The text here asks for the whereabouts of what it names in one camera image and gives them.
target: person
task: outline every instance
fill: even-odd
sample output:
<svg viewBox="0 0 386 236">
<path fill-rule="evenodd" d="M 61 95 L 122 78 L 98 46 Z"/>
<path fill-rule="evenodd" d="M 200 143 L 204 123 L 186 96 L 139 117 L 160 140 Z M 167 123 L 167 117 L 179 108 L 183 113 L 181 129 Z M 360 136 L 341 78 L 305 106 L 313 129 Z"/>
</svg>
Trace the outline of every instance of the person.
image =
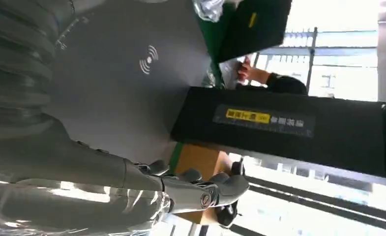
<svg viewBox="0 0 386 236">
<path fill-rule="evenodd" d="M 276 73 L 269 73 L 265 70 L 253 68 L 248 57 L 245 57 L 242 67 L 238 70 L 238 81 L 243 83 L 245 80 L 254 80 L 267 87 L 244 86 L 238 84 L 237 89 L 308 95 L 306 85 L 300 80 L 290 76 L 278 75 Z"/>
</svg>

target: black sleeve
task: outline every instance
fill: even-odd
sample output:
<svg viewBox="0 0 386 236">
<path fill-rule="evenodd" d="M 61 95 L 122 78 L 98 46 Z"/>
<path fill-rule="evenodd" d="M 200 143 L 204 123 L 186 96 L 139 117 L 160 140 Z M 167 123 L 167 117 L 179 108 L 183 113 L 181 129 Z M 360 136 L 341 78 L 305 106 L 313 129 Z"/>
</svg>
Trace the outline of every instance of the black sleeve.
<svg viewBox="0 0 386 236">
<path fill-rule="evenodd" d="M 306 85 L 300 80 L 271 73 L 267 80 L 267 91 L 308 95 Z"/>
</svg>

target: yellow label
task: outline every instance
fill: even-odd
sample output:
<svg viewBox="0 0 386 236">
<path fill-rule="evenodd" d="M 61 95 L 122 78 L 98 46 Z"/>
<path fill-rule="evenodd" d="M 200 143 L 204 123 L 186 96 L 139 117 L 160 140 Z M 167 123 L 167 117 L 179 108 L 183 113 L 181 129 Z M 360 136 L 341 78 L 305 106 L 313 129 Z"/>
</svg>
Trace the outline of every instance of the yellow label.
<svg viewBox="0 0 386 236">
<path fill-rule="evenodd" d="M 249 20 L 249 25 L 248 25 L 249 28 L 252 28 L 254 26 L 256 18 L 257 18 L 257 13 L 256 12 L 252 13 L 251 19 Z"/>
<path fill-rule="evenodd" d="M 270 115 L 265 113 L 228 109 L 228 111 L 226 112 L 226 118 L 268 124 Z"/>
</svg>

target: wireless charging symbol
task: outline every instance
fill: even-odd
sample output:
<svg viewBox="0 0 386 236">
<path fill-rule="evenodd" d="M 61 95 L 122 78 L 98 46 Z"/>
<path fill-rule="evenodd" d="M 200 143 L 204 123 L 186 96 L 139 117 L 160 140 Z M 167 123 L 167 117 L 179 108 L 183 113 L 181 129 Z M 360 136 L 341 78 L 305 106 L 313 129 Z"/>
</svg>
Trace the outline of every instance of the wireless charging symbol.
<svg viewBox="0 0 386 236">
<path fill-rule="evenodd" d="M 144 74 L 149 75 L 151 71 L 150 64 L 155 60 L 158 60 L 158 52 L 155 47 L 149 45 L 147 59 L 139 60 L 139 66 Z"/>
</svg>

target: hand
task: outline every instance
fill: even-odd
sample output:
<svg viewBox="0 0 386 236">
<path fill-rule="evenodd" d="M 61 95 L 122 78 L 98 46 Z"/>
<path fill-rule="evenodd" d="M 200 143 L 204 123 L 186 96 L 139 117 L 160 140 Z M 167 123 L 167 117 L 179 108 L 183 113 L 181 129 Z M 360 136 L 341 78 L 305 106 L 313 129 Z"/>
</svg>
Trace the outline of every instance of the hand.
<svg viewBox="0 0 386 236">
<path fill-rule="evenodd" d="M 248 79 L 251 74 L 251 60 L 248 57 L 245 57 L 245 61 L 242 63 L 241 68 L 238 70 L 238 80 L 239 82 L 244 82 Z"/>
<path fill-rule="evenodd" d="M 251 60 L 246 57 L 242 63 L 242 67 L 238 70 L 238 81 L 240 83 L 245 80 L 255 80 L 261 84 L 266 84 L 270 73 L 264 70 L 259 70 L 251 66 Z"/>
</svg>

